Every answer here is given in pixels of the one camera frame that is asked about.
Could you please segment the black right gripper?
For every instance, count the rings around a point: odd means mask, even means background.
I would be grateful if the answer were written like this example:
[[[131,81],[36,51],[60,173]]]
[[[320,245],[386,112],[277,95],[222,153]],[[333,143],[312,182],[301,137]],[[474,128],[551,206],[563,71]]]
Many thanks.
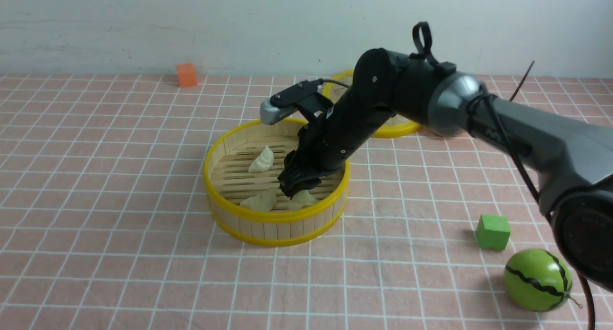
[[[351,86],[331,109],[309,123],[298,148],[278,175],[284,195],[293,198],[318,186],[322,175],[340,168],[389,120],[396,84],[407,65],[407,55],[383,48],[361,55]]]

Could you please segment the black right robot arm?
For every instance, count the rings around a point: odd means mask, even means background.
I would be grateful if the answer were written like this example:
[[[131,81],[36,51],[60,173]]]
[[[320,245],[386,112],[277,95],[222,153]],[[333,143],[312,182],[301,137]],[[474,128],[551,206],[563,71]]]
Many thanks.
[[[383,48],[358,59],[351,86],[333,102],[322,79],[301,81],[263,101],[273,125],[300,112],[308,124],[278,176],[289,197],[317,186],[394,115],[449,137],[466,132],[539,176],[535,200],[569,264],[612,290],[612,129],[573,120],[488,92],[448,62]]]

